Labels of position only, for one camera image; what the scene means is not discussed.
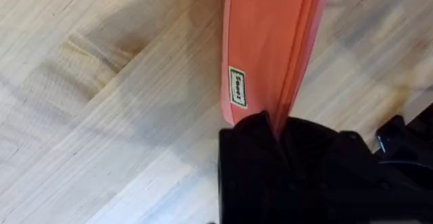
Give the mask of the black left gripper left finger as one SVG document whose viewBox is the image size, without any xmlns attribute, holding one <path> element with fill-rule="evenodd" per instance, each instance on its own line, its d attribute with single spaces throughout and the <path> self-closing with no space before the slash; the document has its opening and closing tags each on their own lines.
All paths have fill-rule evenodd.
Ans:
<svg viewBox="0 0 433 224">
<path fill-rule="evenodd" d="M 289 168 L 265 111 L 219 131 L 220 222 L 287 223 Z"/>
</svg>

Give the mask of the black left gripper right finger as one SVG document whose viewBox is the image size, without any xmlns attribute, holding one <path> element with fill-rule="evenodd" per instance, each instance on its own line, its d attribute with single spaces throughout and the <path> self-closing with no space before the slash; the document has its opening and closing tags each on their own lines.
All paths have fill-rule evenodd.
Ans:
<svg viewBox="0 0 433 224">
<path fill-rule="evenodd" d="M 371 152 L 355 131 L 288 118 L 280 142 L 302 193 L 327 219 L 432 222 L 432 125 L 394 116 Z"/>
</svg>

